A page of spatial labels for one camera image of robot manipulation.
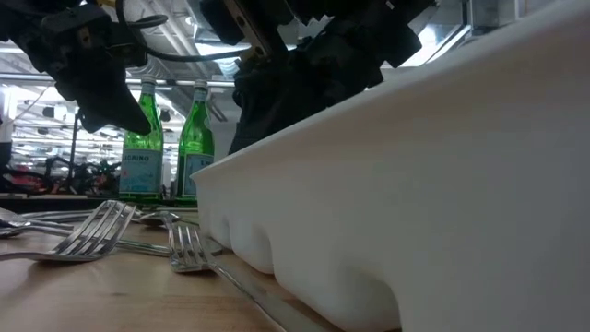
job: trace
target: fork handle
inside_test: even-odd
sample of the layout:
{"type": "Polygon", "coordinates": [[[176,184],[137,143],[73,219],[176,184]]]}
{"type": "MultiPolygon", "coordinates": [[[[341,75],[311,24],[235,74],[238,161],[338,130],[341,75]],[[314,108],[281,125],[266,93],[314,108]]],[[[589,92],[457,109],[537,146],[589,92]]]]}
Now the fork handle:
{"type": "Polygon", "coordinates": [[[277,323],[283,331],[327,332],[325,328],[295,310],[277,295],[266,291],[248,278],[238,280],[235,273],[231,273],[227,267],[217,261],[212,262],[210,258],[207,264],[215,273],[231,282],[238,290],[256,303],[258,308],[277,323]]]}
{"type": "MultiPolygon", "coordinates": [[[[51,227],[42,227],[42,226],[29,226],[27,227],[27,231],[38,231],[45,234],[50,235],[57,235],[62,237],[69,236],[72,232],[66,230],[58,230],[51,227]]],[[[149,243],[139,243],[135,241],[127,241],[127,240],[120,240],[117,244],[118,248],[146,254],[146,255],[156,255],[162,257],[169,257],[170,256],[170,249],[163,245],[155,245],[149,243]]]]}
{"type": "Polygon", "coordinates": [[[2,261],[6,261],[6,260],[11,260],[11,259],[29,259],[32,258],[34,256],[37,256],[37,253],[2,253],[0,254],[0,262],[2,261]]]}
{"type": "Polygon", "coordinates": [[[61,224],[61,223],[57,223],[57,222],[41,221],[41,220],[35,220],[35,219],[27,219],[27,221],[30,222],[30,224],[32,226],[53,227],[58,230],[66,230],[66,231],[72,231],[74,229],[74,225],[61,224]]]}
{"type": "Polygon", "coordinates": [[[68,215],[84,215],[89,216],[93,209],[91,210],[69,210],[69,211],[45,211],[45,212],[30,212],[30,213],[21,213],[19,216],[23,218],[44,218],[44,217],[62,217],[68,215]]]}
{"type": "Polygon", "coordinates": [[[28,217],[25,215],[20,215],[22,218],[31,218],[39,221],[49,221],[49,222],[73,222],[73,221],[84,221],[88,218],[90,213],[68,213],[68,214],[61,214],[61,215],[49,215],[49,216],[32,216],[28,217]]]}

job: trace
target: table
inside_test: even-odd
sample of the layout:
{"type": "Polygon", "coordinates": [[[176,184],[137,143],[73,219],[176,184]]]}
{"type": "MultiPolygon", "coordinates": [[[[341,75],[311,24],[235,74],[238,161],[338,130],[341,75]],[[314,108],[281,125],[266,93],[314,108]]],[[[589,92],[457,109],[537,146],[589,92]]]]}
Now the table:
{"type": "MultiPolygon", "coordinates": [[[[125,239],[166,244],[163,229],[132,224],[125,239]]],[[[0,240],[0,252],[51,249],[60,238],[35,233],[0,240]]],[[[339,331],[234,254],[219,258],[248,272],[328,330],[339,331]]],[[[0,262],[0,330],[43,332],[273,331],[253,304],[214,273],[179,275],[166,258],[118,251],[99,261],[51,265],[0,262]]]]}

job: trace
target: bottle cap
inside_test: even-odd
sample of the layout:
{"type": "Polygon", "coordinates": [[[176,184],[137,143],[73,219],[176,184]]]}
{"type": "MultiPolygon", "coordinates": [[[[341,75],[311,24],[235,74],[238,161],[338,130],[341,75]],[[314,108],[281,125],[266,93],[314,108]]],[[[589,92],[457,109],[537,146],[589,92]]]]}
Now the bottle cap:
{"type": "Polygon", "coordinates": [[[204,79],[198,79],[195,81],[194,87],[195,88],[206,88],[207,82],[204,79]]]}
{"type": "Polygon", "coordinates": [[[144,75],[141,77],[141,83],[151,83],[156,84],[156,78],[151,75],[144,75]]]}

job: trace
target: bottle label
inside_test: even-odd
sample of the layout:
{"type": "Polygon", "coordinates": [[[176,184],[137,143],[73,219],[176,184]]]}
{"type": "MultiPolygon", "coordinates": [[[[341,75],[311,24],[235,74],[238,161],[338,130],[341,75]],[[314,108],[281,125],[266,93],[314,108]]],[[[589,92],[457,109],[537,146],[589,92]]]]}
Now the bottle label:
{"type": "Polygon", "coordinates": [[[196,185],[191,175],[213,163],[213,156],[203,154],[187,154],[184,159],[183,196],[195,197],[196,185]]]}
{"type": "Polygon", "coordinates": [[[121,162],[121,194],[159,194],[162,153],[147,149],[125,149],[121,162]]]}
{"type": "Polygon", "coordinates": [[[144,83],[141,85],[141,93],[155,95],[156,94],[156,86],[151,83],[144,83]]]}

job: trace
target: bottle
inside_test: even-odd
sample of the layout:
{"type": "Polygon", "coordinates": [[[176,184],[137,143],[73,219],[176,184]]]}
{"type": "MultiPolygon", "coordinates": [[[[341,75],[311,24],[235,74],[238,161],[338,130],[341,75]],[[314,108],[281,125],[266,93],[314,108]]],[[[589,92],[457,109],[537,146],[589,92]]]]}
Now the bottle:
{"type": "Polygon", "coordinates": [[[143,203],[158,201],[162,181],[162,152],[164,134],[156,108],[156,79],[141,79],[139,106],[151,124],[145,136],[133,132],[125,134],[119,197],[143,203]]]}
{"type": "Polygon", "coordinates": [[[195,82],[193,107],[186,117],[178,143],[176,171],[176,204],[196,206],[197,188],[190,176],[213,163],[215,146],[206,107],[207,82],[195,82]]]}

